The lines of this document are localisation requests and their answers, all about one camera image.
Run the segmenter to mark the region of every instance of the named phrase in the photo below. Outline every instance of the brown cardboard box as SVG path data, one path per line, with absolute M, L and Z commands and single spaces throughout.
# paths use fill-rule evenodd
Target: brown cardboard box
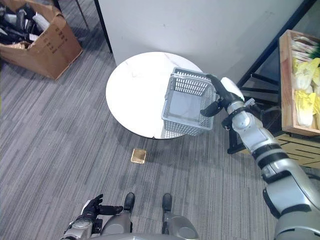
M 58 79 L 82 52 L 61 12 L 54 6 L 39 4 L 32 0 L 0 0 L 0 2 L 14 12 L 28 3 L 35 12 L 50 22 L 48 29 L 32 44 L 22 42 L 22 46 L 26 46 L 26 49 L 21 49 L 21 44 L 20 47 L 13 47 L 0 43 L 1 58 L 48 78 Z

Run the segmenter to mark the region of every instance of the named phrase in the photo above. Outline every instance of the marble tabletop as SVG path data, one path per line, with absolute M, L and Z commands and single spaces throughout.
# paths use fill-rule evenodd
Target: marble tabletop
M 165 52 L 141 53 L 119 64 L 105 88 L 106 101 L 115 119 L 129 131 L 146 138 L 181 136 L 166 131 L 161 118 L 174 67 L 201 72 L 191 61 Z

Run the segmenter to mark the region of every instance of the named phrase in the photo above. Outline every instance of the wooden crate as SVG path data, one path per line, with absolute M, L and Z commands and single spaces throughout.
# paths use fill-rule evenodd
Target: wooden crate
M 320 169 L 319 142 L 291 137 L 288 134 L 277 136 L 276 139 L 288 156 L 299 165 Z M 241 153 L 249 154 L 249 151 L 244 149 Z
M 280 70 L 281 70 L 281 110 L 282 110 L 282 130 L 304 136 L 320 135 L 320 130 L 316 129 L 316 123 L 313 120 L 312 126 L 304 127 L 298 125 L 297 110 L 295 103 L 295 76 L 292 73 L 292 49 L 291 40 L 294 37 L 305 36 L 309 39 L 319 42 L 320 39 L 311 35 L 297 31 L 287 30 L 279 38 L 280 48 Z

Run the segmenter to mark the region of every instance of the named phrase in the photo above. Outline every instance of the gray carpet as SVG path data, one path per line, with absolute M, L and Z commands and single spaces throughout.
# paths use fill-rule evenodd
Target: gray carpet
M 75 2 L 60 4 L 75 35 L 85 37 Z M 169 192 L 173 211 L 201 239 L 273 239 L 259 168 L 249 156 L 226 153 L 224 114 L 212 132 L 170 140 L 137 136 L 113 118 L 105 87 L 116 65 L 93 1 L 80 4 L 92 36 L 58 81 L 1 63 L 0 239 L 59 239 L 88 199 L 103 193 L 103 204 L 120 205 L 128 192 L 136 195 L 134 232 L 161 232 Z M 130 162 L 133 148 L 147 150 L 145 164 Z

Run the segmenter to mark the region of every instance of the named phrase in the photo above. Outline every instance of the gray plastic basket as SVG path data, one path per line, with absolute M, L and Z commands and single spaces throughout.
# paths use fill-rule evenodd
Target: gray plastic basket
M 205 73 L 175 67 L 162 110 L 164 128 L 192 136 L 212 130 L 214 118 L 202 116 L 200 110 L 215 99 L 216 90 Z

